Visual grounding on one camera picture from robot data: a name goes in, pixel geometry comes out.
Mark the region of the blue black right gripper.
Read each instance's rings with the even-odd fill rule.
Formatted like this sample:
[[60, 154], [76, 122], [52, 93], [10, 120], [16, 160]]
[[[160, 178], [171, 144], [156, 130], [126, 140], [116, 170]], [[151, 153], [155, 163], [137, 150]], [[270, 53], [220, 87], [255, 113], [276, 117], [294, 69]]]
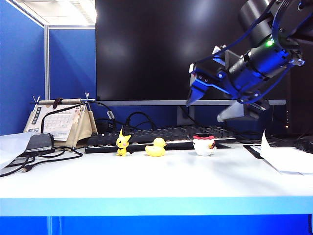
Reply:
[[190, 65], [190, 91], [186, 107], [200, 100], [214, 87], [234, 102], [217, 115], [217, 122], [234, 118], [258, 118], [269, 108], [263, 97], [273, 89], [293, 66], [305, 60], [299, 51], [261, 45], [244, 55], [215, 47], [213, 58]]

